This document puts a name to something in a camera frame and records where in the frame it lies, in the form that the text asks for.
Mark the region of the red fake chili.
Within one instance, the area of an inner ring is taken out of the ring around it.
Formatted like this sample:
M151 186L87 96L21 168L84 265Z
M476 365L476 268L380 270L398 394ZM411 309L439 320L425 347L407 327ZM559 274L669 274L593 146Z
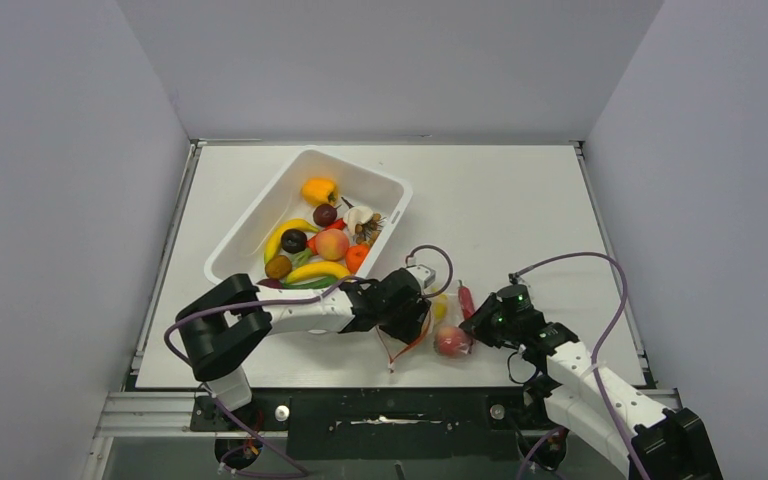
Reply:
M457 297L462 318L469 320L474 315L476 307L470 288L462 280L458 281Z

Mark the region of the clear zip top bag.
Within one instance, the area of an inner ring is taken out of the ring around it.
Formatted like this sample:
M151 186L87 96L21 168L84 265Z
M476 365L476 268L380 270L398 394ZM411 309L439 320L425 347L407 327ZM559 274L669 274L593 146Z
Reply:
M455 284L453 287L450 287L446 291L444 291L441 294L446 294L448 296L449 306L448 306L448 315L447 318L439 325L433 324L433 319L431 315L431 306L429 308L429 311L426 315L425 322L421 331L421 334L417 340L410 344L403 344L402 347L398 347L396 350L392 350L392 347L396 345L396 339L388 336L387 334L383 333L378 327L375 329L376 335L379 339L379 342L383 348L383 351L386 354L387 357L387 366L386 371L389 374L394 374L396 372L396 366L398 361L406 356L409 356L414 351L420 349L424 345L428 344L430 348L433 350L433 352L438 355L433 347L433 341L434 341L434 335L436 330L444 325L453 325L458 326L459 324L464 320L461 315L461 310L459 307L458 297L457 297L457 288L458 288L458 281L461 279L458 279L455 281ZM473 340L473 346L471 354L473 353L473 349L475 346L475 340ZM462 358L447 358L440 356L442 358L446 359L464 359L468 356L462 357Z

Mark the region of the red fake fruit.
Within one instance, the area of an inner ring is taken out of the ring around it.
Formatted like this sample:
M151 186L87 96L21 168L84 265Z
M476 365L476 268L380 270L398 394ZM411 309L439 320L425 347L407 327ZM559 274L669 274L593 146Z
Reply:
M472 338L458 326L444 325L435 332L433 347L440 356L462 358L471 354L472 346Z

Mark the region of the fake peach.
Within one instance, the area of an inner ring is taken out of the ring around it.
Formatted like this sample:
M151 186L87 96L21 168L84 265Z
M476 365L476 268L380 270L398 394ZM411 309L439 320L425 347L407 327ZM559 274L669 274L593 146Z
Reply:
M342 230L329 229L315 236L314 245L322 259L337 262L345 257L350 241Z

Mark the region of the white fake garlic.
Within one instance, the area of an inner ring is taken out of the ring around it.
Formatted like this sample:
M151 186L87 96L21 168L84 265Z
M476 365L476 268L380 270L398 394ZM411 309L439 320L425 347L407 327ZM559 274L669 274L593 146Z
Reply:
M348 231L355 234L357 227L368 223L374 215L373 210L367 206L350 207L343 215L343 220Z

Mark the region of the dark purple fake fruit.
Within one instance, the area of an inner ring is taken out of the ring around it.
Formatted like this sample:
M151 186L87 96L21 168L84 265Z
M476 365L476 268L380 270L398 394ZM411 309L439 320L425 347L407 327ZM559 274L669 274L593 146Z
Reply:
M317 226L325 228L334 224L340 215L335 206L325 203L314 209L312 218Z

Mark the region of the dark fake plum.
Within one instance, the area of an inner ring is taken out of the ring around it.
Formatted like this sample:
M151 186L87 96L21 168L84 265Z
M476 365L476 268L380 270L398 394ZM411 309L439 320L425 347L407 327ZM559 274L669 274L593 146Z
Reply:
M300 229L291 228L285 230L280 237L280 247L287 253L296 254L307 249L308 237Z

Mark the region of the brown fake kiwi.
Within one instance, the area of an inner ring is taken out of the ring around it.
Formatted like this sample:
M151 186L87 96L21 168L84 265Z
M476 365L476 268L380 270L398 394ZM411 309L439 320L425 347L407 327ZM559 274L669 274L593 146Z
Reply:
M264 273L267 278L273 280L282 280L294 270L292 260L285 255L276 255L268 260L264 266Z

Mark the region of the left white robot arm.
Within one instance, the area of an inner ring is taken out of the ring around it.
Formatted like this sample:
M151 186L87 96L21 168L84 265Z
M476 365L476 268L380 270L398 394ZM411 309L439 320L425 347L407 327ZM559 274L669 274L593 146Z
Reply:
M404 342L417 340L435 279L424 265L397 269L381 280L341 279L325 289L276 289L235 274L181 310L164 334L178 334L172 352L229 411L253 399L242 367L268 335L295 332L347 334L380 329Z

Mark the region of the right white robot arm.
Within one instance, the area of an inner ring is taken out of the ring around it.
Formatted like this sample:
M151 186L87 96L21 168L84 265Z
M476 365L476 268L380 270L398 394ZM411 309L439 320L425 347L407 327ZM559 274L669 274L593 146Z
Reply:
M515 349L536 368L522 400L532 425L571 431L627 479L722 478L696 413L671 409L594 362L576 334L533 306L526 286L491 294L460 327L486 346Z

